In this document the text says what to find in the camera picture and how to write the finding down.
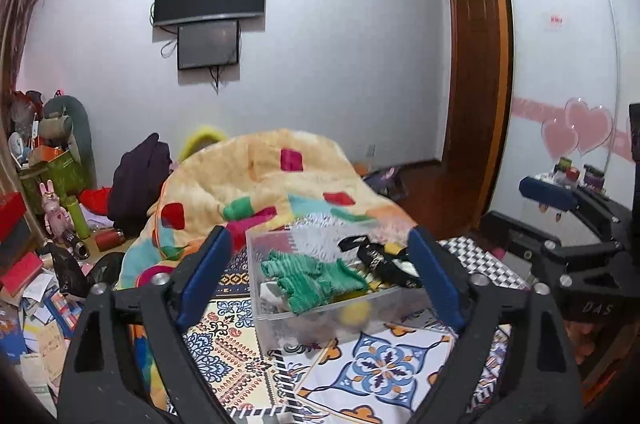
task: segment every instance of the pink heart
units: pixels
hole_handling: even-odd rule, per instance
[[[613,129],[613,117],[604,106],[589,109],[580,97],[573,97],[564,106],[564,118],[569,126],[578,132],[578,151],[580,155],[602,146]]]
[[[569,155],[578,146],[578,132],[564,119],[547,119],[542,123],[542,140],[553,160]]]

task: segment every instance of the green storage bin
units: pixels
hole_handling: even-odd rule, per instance
[[[53,182],[53,189],[60,197],[62,206],[65,205],[67,196],[77,195],[88,187],[84,168],[73,159],[69,151],[65,151],[51,162],[40,162],[22,170],[18,175],[27,202],[35,214],[44,214],[42,194],[40,194],[41,182],[46,183],[47,180]]]

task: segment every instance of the patterned tablecloth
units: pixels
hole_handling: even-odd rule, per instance
[[[527,283],[469,238],[440,242],[496,285]],[[508,327],[494,344],[470,408],[492,395]],[[184,336],[204,379],[239,424],[403,424],[417,409],[456,336],[426,309],[352,341],[262,353],[252,319],[246,250],[229,264],[201,322]]]

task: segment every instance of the bunny ears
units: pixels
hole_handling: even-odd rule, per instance
[[[53,193],[53,182],[47,180],[47,185],[45,186],[43,182],[40,183],[40,193],[46,195],[47,193]]]

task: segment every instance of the blue gripper pad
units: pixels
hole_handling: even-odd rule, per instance
[[[414,227],[409,232],[407,252],[411,263],[420,275],[422,285],[431,299],[438,318],[456,332],[462,331],[466,325],[466,318],[461,308],[461,295],[466,294],[461,293],[455,286],[455,280],[449,277],[443,266],[459,267],[460,272],[466,275],[463,265],[458,258],[443,250],[422,228]]]
[[[571,189],[565,189],[557,184],[550,184],[533,177],[524,177],[518,187],[520,194],[546,206],[560,211],[571,211],[578,206],[578,200]]]
[[[216,291],[220,277],[231,260],[231,233],[223,229],[217,238],[212,238],[210,234],[200,250],[203,248],[206,249],[204,258],[182,292],[180,314],[175,322],[181,333],[200,321],[211,296]]]

